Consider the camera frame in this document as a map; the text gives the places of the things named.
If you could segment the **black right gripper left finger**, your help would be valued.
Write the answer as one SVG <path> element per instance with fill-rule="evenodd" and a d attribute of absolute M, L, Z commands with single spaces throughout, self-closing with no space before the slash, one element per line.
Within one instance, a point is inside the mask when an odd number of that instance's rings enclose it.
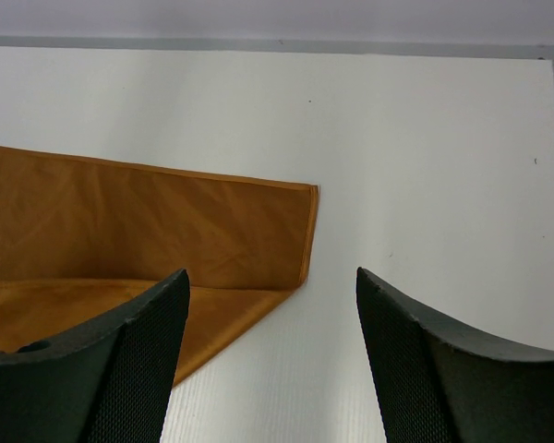
<path fill-rule="evenodd" d="M 157 442 L 188 317 L 183 269 L 71 329 L 0 352 L 0 442 Z"/>

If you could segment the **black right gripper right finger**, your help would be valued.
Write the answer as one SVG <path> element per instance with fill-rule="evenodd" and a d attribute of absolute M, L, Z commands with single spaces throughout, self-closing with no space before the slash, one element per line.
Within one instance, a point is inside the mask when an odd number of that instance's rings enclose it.
<path fill-rule="evenodd" d="M 365 268 L 356 306 L 389 442 L 554 442 L 554 351 L 502 339 Z"/>

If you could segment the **orange cloth napkin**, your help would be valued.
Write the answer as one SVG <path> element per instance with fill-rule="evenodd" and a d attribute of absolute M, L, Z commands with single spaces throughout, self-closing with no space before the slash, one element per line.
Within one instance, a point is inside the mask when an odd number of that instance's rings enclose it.
<path fill-rule="evenodd" d="M 182 381 L 304 284 L 318 204 L 313 185 L 0 147 L 0 351 L 184 269 Z"/>

